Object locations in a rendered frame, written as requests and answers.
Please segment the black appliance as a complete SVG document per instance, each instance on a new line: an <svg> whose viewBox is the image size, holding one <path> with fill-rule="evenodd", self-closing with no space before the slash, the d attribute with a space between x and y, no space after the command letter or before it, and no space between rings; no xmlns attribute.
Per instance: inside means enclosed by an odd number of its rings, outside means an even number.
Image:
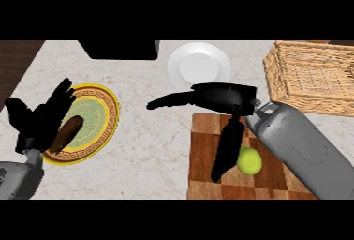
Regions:
<svg viewBox="0 0 354 240"><path fill-rule="evenodd" d="M79 45L93 59L156 60L159 40L81 40Z"/></svg>

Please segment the brown sausage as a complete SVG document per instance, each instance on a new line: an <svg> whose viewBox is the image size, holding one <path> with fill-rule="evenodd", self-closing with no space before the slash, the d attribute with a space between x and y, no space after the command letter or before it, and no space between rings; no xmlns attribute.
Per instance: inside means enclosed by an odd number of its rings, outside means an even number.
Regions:
<svg viewBox="0 0 354 240"><path fill-rule="evenodd" d="M67 146L82 127L82 117L75 115L63 124L54 136L54 141L48 151L54 154Z"/></svg>

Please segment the checkered wooden cutting board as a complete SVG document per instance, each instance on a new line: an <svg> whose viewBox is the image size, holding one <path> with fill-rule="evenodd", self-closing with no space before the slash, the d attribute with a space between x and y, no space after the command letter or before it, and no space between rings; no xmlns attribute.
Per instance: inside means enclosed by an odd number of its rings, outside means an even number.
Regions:
<svg viewBox="0 0 354 240"><path fill-rule="evenodd" d="M233 167L216 183L211 181L221 129L230 118L224 114L200 112L191 116L187 199L315 200L317 197L247 129L241 145L258 152L261 170L247 175Z"/></svg>

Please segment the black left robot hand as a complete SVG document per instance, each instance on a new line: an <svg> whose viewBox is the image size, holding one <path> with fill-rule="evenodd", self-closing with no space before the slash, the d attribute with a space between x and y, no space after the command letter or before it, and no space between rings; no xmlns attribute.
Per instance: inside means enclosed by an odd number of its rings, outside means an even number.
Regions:
<svg viewBox="0 0 354 240"><path fill-rule="evenodd" d="M34 110L19 98L8 97L4 100L10 125L17 130L14 146L17 154L31 149L44 152L50 148L62 119L76 99L73 92L72 81L64 78L47 102L39 104Z"/></svg>

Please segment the yellow patterned plate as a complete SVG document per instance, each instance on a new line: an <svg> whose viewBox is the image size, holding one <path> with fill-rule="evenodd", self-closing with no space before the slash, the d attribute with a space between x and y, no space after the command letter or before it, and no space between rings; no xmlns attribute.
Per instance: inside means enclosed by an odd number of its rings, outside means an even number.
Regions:
<svg viewBox="0 0 354 240"><path fill-rule="evenodd" d="M42 153L44 160L54 165L76 164L90 158L107 144L119 123L119 102L113 92L95 83L78 84L73 89L76 100L62 123L79 115L82 127L57 154Z"/></svg>

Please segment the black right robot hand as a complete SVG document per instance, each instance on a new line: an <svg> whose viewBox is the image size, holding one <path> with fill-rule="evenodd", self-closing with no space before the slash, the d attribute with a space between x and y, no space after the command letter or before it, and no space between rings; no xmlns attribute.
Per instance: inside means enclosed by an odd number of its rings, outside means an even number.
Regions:
<svg viewBox="0 0 354 240"><path fill-rule="evenodd" d="M247 85L224 82L197 83L190 87L190 91L168 94L146 104L149 110L190 104L231 116L219 135L209 172L212 182L219 180L222 174L236 165L244 132L239 118L253 114L255 92L256 88Z"/></svg>

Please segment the dark brown wooden panel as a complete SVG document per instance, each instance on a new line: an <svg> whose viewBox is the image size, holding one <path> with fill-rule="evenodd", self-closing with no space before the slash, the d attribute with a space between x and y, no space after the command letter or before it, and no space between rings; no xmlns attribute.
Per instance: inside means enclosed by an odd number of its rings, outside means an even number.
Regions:
<svg viewBox="0 0 354 240"><path fill-rule="evenodd" d="M0 40L0 111L42 43L42 40Z"/></svg>

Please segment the white plate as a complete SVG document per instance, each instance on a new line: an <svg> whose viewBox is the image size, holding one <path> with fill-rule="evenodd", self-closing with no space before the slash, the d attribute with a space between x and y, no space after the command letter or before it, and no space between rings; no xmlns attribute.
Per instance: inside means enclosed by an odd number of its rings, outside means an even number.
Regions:
<svg viewBox="0 0 354 240"><path fill-rule="evenodd" d="M206 42L190 42L169 55L166 74L180 91L187 91L197 83L227 83L231 79L230 58Z"/></svg>

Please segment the wicker basket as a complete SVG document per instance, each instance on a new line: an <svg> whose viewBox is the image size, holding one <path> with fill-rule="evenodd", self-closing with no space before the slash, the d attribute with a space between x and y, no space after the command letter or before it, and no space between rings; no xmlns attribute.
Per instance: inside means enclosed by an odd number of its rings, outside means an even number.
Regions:
<svg viewBox="0 0 354 240"><path fill-rule="evenodd" d="M262 65L271 101L354 117L354 46L277 40Z"/></svg>

